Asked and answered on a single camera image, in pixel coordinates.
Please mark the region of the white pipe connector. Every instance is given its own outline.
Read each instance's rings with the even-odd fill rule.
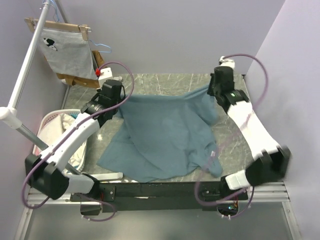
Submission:
[[[18,129],[22,126],[22,121],[16,117],[16,114],[17,110],[15,108],[0,107],[0,120],[12,129]]]

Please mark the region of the white wall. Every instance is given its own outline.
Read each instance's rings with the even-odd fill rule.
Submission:
[[[286,0],[256,55],[270,76],[257,113],[272,136],[292,151],[285,184],[306,240],[320,235],[319,13],[318,0]],[[257,100],[263,75],[256,64],[249,68],[247,84]]]
[[[42,0],[29,0],[39,12]],[[71,23],[88,24],[105,60],[134,73],[210,73],[222,55],[255,55],[284,0],[60,0]],[[246,74],[251,61],[237,65]],[[113,67],[114,72],[124,72]]]
[[[25,17],[33,16],[25,0],[0,1],[0,106],[7,106],[32,33]],[[62,104],[66,87],[37,52],[18,105],[17,116],[36,132],[42,117]],[[0,122],[0,239],[13,239],[23,205],[20,199],[25,174],[24,159],[32,144]]]

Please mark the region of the wooden hanger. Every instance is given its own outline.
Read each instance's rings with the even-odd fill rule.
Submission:
[[[29,27],[29,30],[34,33],[35,27],[37,26],[38,19],[34,19],[33,17],[27,17],[24,19],[26,24]],[[64,22],[55,22],[55,21],[45,21],[44,27],[47,29],[56,29],[61,31],[68,31],[68,32],[74,32],[74,33],[81,33],[82,38],[85,41],[88,41],[88,33],[90,33],[91,28],[88,27],[88,25],[76,25],[76,24],[70,24],[70,23],[64,23]]]

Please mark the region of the blue hanger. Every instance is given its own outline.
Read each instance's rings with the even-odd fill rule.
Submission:
[[[104,46],[104,47],[107,47],[107,48],[109,48],[110,49],[110,51],[99,51],[99,53],[106,53],[106,54],[110,54],[111,52],[112,52],[112,49],[111,49],[111,47],[110,46],[108,46],[108,45],[105,45],[105,44],[102,44],[102,43],[95,43],[94,41],[92,41],[91,39],[89,39],[89,41],[90,42],[92,42],[94,45],[96,45],[96,46]]]

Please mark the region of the gray tabletop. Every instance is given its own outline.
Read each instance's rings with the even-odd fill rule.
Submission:
[[[125,90],[128,92],[131,87],[130,76],[127,74],[121,76]],[[207,85],[209,81],[209,74],[136,74],[134,75],[134,93],[178,96]],[[248,93],[245,81],[240,74],[234,76],[234,81],[237,89],[242,89]],[[70,89],[64,108],[80,109],[95,94],[95,89],[75,85]],[[225,141],[229,143],[219,152],[219,161],[223,168],[222,176],[224,176],[244,169],[252,161],[252,155],[246,140],[241,134],[231,137],[238,130],[233,120],[225,114],[219,105],[216,104],[215,108],[219,114],[219,121],[212,127],[213,134],[217,140],[217,144],[220,145]],[[122,119],[114,117],[88,139],[84,172],[88,174],[111,173],[111,171],[99,167],[96,163],[122,123]],[[159,181],[193,182],[198,180],[201,173],[202,170],[197,168],[188,175]],[[201,180],[214,181],[218,179],[220,178],[215,178],[210,173],[205,173]],[[132,182],[128,177],[124,177],[122,181]]]

